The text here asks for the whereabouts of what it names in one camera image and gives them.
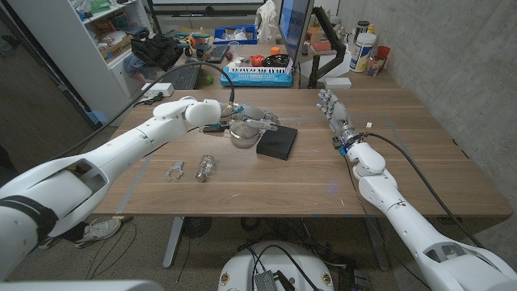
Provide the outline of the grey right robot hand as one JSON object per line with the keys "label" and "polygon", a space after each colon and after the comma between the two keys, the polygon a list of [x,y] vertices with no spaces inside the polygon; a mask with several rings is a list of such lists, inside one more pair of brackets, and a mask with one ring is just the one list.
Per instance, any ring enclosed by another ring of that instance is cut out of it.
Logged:
{"label": "grey right robot hand", "polygon": [[330,130],[339,140],[338,146],[350,146],[357,142],[359,134],[349,119],[344,104],[331,89],[321,89],[317,94],[317,108],[322,111],[329,122]]}

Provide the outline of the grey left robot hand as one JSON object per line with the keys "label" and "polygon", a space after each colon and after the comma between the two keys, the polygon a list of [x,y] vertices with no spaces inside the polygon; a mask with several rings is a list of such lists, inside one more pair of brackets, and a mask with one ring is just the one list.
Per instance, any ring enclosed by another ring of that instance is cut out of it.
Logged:
{"label": "grey left robot hand", "polygon": [[259,130],[277,131],[280,121],[274,113],[253,107],[247,104],[221,104],[221,118],[219,125],[230,126],[234,122],[243,122],[244,125]]}

